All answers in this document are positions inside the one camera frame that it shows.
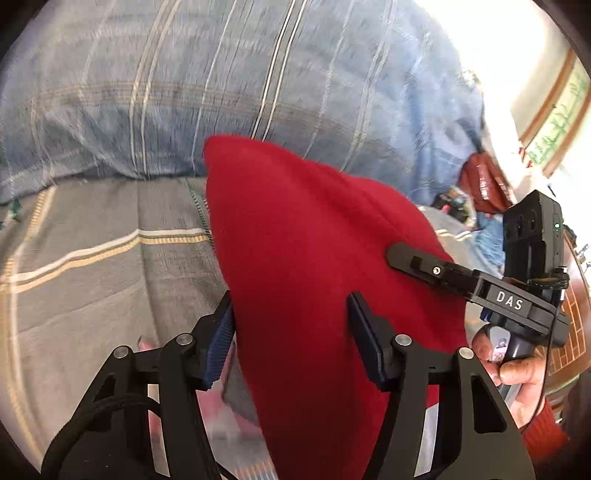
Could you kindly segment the right hand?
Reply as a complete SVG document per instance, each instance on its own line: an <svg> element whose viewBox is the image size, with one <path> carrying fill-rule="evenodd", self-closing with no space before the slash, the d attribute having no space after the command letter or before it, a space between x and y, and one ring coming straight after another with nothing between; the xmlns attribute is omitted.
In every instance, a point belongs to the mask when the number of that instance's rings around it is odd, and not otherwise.
<svg viewBox="0 0 591 480"><path fill-rule="evenodd" d="M511 415L519 428L525 427L545 405L544 380L545 358L534 355L521 360L498 364L492 361L493 346L488 328L481 328L472 340L472 349L496 386L520 387L513 403L509 406Z"/></svg>

